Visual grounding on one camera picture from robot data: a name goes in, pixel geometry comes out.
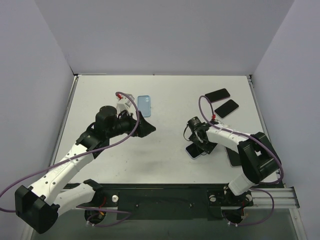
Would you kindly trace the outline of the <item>light blue phone case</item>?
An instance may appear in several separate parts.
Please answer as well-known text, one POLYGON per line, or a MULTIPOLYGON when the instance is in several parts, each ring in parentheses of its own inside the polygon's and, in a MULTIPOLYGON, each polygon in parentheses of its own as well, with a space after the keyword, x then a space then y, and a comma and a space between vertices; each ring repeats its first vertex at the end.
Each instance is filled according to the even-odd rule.
POLYGON ((149 95, 140 95, 137 97, 137 107, 144 118, 151 116, 151 98, 149 95))

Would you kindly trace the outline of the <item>black phone from beige case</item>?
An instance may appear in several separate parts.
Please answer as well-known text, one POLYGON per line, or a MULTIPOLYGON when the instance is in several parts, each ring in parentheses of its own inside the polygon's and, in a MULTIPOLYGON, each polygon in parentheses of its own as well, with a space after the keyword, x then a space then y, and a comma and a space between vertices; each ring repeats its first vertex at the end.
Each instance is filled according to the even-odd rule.
POLYGON ((219 116, 221 119, 224 119, 231 113, 233 113, 235 110, 239 108, 239 105, 232 99, 226 101, 224 104, 219 106, 214 112, 217 116, 219 116))

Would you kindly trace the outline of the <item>purple phone from blue case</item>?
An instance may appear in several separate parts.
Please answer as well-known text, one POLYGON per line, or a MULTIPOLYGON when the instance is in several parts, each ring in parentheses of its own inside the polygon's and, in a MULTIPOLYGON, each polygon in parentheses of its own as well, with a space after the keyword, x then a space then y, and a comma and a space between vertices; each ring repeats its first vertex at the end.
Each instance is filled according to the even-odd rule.
POLYGON ((221 88, 204 95, 211 103, 229 98, 231 95, 226 88, 221 88))

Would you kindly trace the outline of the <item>beige phone case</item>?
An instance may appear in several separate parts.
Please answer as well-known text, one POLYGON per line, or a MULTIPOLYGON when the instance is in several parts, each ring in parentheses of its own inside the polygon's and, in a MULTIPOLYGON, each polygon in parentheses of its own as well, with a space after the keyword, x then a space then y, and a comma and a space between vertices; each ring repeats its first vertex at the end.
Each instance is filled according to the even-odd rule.
POLYGON ((126 103, 126 98, 124 96, 122 96, 120 93, 116 94, 117 98, 118 98, 118 105, 123 105, 126 103))

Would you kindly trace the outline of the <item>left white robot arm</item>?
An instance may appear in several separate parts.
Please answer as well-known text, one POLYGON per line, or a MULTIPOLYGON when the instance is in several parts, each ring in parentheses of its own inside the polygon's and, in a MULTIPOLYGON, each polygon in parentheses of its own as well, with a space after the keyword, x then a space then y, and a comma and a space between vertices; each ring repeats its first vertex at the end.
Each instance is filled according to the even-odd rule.
POLYGON ((77 205, 99 205, 102 187, 86 180, 72 190, 62 192, 67 183, 87 164, 95 160, 108 146, 110 139, 127 134, 143 138, 156 131, 139 112, 137 119, 128 110, 117 113, 113 106, 103 106, 70 151, 42 178, 29 187, 20 186, 14 193, 15 213, 39 234, 48 231, 58 217, 77 205))

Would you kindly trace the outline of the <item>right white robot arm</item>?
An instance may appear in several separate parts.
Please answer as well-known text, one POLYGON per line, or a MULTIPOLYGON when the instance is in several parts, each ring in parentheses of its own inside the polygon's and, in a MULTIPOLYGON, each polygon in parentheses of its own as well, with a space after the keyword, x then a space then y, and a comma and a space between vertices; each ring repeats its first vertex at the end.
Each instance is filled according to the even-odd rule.
POLYGON ((209 155, 217 145, 222 145, 239 155, 242 173, 223 187, 224 201, 230 205, 236 204, 251 187, 281 168, 274 148, 262 132, 249 135, 214 120, 201 122, 196 116, 187 122, 187 127, 191 131, 188 140, 201 153, 209 155))

